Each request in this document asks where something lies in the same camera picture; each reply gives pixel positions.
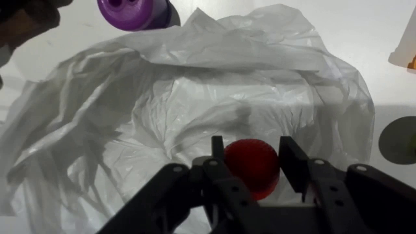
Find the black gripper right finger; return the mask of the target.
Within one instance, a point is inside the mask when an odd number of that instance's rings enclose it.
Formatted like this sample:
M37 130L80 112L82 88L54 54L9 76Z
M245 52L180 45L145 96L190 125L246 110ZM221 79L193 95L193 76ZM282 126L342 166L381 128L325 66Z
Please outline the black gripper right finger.
M346 171L311 158L290 136L280 140L280 164L290 186L318 203L328 234L416 234L416 190L367 164Z

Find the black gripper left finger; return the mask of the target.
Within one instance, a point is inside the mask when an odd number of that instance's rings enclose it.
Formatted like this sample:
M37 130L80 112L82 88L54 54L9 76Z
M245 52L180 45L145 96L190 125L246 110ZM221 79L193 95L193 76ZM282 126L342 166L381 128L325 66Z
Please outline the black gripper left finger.
M175 234L199 206L210 234L260 234L259 204L227 167L223 138L215 135L211 144L212 154L191 166L163 166L98 234Z

